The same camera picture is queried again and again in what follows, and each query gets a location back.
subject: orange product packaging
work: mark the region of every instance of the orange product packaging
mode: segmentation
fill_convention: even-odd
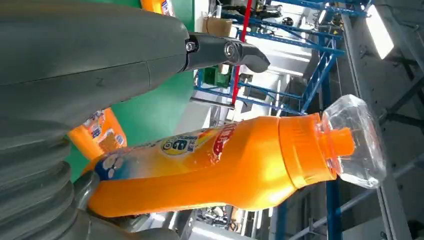
[[[108,153],[85,169],[101,180],[89,207],[105,217],[224,204],[257,211],[337,175],[376,188],[386,175],[378,141],[365,102],[347,95],[322,118],[261,116]]]
[[[96,111],[67,135],[90,161],[127,146],[127,137],[111,108]]]
[[[171,0],[140,0],[140,3],[146,11],[175,17]]]

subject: white wall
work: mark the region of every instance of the white wall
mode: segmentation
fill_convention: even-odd
[[[175,128],[174,135],[192,132],[209,127],[211,106],[207,104],[189,102]]]

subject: factory floor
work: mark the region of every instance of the factory floor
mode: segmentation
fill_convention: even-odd
[[[139,0],[85,0],[140,8]],[[172,0],[175,15],[194,30],[194,0]],[[154,141],[173,134],[193,93],[193,73],[183,72],[171,77],[157,89],[112,106],[129,146]],[[66,161],[71,165],[71,180],[81,174],[88,160],[72,146]]]

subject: logo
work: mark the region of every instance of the logo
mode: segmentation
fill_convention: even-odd
[[[213,154],[217,157],[221,155],[223,152],[223,148],[225,143],[230,139],[233,135],[234,129],[236,129],[236,124],[225,125],[219,135],[215,139],[215,143],[213,144]]]

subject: bolt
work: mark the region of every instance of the bolt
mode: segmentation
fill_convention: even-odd
[[[231,58],[234,54],[234,45],[232,42],[227,42],[224,47],[224,54],[227,58]]]
[[[196,50],[196,43],[189,41],[185,44],[185,49],[187,50],[187,52],[192,52],[194,50]]]

